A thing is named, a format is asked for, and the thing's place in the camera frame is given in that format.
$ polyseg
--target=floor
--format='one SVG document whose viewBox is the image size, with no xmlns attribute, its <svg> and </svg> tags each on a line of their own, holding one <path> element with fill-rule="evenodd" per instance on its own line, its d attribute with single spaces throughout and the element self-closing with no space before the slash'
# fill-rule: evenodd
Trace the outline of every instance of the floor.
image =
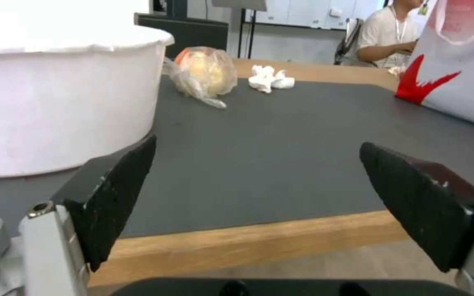
<svg viewBox="0 0 474 296">
<path fill-rule="evenodd" d="M 183 275 L 207 278 L 345 278 L 422 279 L 453 285 L 455 272 L 439 272 L 412 240 L 255 266 Z M 107 296 L 121 286 L 91 289 L 90 296 Z"/>
</svg>

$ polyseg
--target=white plastic basin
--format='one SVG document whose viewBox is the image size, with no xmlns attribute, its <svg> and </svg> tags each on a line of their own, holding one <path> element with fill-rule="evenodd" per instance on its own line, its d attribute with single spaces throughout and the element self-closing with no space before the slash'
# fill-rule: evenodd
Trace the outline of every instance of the white plastic basin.
<svg viewBox="0 0 474 296">
<path fill-rule="evenodd" d="M 0 177 L 77 167 L 150 131 L 169 33 L 8 30 L 0 39 Z"/>
</svg>

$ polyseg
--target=plastic bag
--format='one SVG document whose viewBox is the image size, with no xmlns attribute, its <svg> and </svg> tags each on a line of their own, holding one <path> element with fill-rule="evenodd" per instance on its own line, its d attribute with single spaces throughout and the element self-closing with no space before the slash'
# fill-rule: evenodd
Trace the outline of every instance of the plastic bag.
<svg viewBox="0 0 474 296">
<path fill-rule="evenodd" d="M 237 86 L 237 71 L 231 58 L 211 47 L 187 47 L 175 62 L 166 58 L 162 71 L 180 92 L 219 109 L 226 108 L 226 104 L 215 98 Z"/>
</svg>

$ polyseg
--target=red and white bag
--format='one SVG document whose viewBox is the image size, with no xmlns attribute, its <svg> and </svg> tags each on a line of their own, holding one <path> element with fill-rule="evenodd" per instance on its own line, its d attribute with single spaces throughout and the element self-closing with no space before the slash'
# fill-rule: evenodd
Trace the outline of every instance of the red and white bag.
<svg viewBox="0 0 474 296">
<path fill-rule="evenodd" d="M 396 96 L 474 122 L 474 0 L 438 0 Z"/>
</svg>

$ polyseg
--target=person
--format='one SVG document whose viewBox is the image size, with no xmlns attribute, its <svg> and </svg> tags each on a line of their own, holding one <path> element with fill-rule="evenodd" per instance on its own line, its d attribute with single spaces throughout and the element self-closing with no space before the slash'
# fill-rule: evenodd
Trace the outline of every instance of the person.
<svg viewBox="0 0 474 296">
<path fill-rule="evenodd" d="M 358 59 L 384 68 L 401 66 L 403 55 L 399 52 L 412 52 L 418 39 L 418 27 L 409 12 L 422 2 L 395 0 L 369 16 L 358 37 Z"/>
</svg>

